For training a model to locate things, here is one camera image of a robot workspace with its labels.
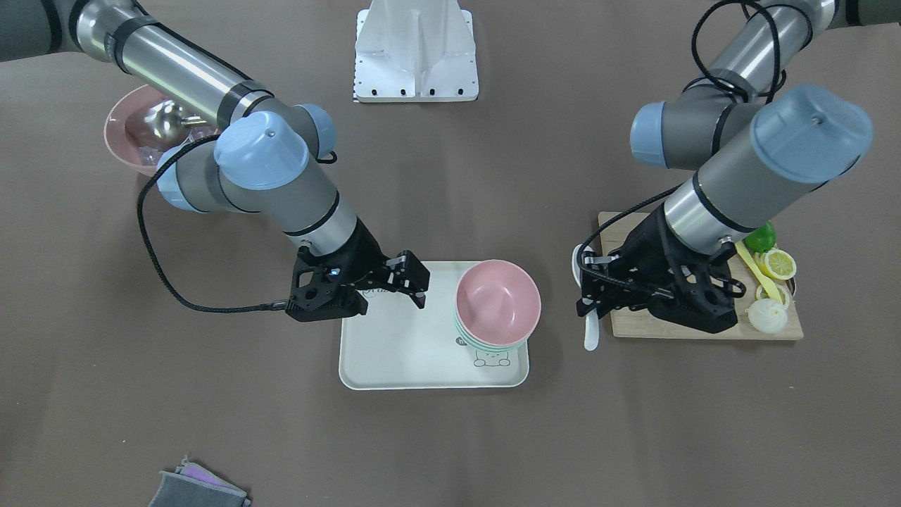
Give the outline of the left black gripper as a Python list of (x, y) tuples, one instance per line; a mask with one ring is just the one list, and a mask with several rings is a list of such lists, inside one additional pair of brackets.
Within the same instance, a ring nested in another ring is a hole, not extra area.
[(667, 224), (662, 206), (647, 215), (627, 235), (624, 243), (607, 256), (590, 249), (591, 240), (579, 248), (581, 299), (576, 301), (580, 318), (623, 307), (647, 308), (653, 298), (671, 299), (665, 288), (672, 264), (721, 264), (735, 254), (732, 243), (712, 254), (687, 247)]

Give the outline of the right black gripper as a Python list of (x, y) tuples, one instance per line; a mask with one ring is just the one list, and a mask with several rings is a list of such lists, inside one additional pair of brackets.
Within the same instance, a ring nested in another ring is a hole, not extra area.
[(357, 291), (381, 288), (402, 292), (412, 299), (416, 307), (425, 308), (430, 272), (412, 251), (403, 250), (393, 258), (386, 256), (360, 219), (356, 221), (348, 241), (337, 250), (340, 249), (348, 249), (355, 254), (357, 266), (366, 270), (363, 279), (356, 282)]

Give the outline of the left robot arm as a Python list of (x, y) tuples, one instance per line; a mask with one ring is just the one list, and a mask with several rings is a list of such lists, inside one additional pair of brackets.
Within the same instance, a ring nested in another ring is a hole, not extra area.
[(743, 238), (855, 167), (873, 126), (814, 84), (782, 91), (786, 64), (818, 35), (899, 22), (897, 1), (747, 1), (743, 29), (671, 103), (644, 106), (631, 126), (637, 160), (694, 174), (606, 257), (577, 248), (577, 315), (647, 309), (682, 325), (733, 324), (745, 286), (728, 261)]

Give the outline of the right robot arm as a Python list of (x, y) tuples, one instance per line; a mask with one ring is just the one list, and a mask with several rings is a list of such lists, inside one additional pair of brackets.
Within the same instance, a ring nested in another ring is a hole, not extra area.
[(363, 291), (408, 295), (424, 308), (430, 273), (412, 251), (382, 253), (322, 169), (334, 163), (334, 122), (315, 105), (290, 106), (249, 76), (150, 16), (136, 1), (4, 1), (2, 60), (80, 52), (111, 62), (196, 115), (217, 134), (168, 141), (146, 119), (138, 135), (162, 142), (158, 169), (139, 193), (137, 221), (161, 282), (187, 301), (162, 272), (149, 241), (144, 202), (157, 187), (185, 211), (266, 215), (297, 246), (283, 301), (231, 307), (231, 313), (284, 311), (301, 322), (367, 311)]

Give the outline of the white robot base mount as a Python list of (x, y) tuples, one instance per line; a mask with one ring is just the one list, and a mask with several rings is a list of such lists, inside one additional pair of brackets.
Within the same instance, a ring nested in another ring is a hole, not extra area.
[(473, 17), (457, 1), (373, 1), (356, 16), (355, 51), (358, 103), (479, 97)]

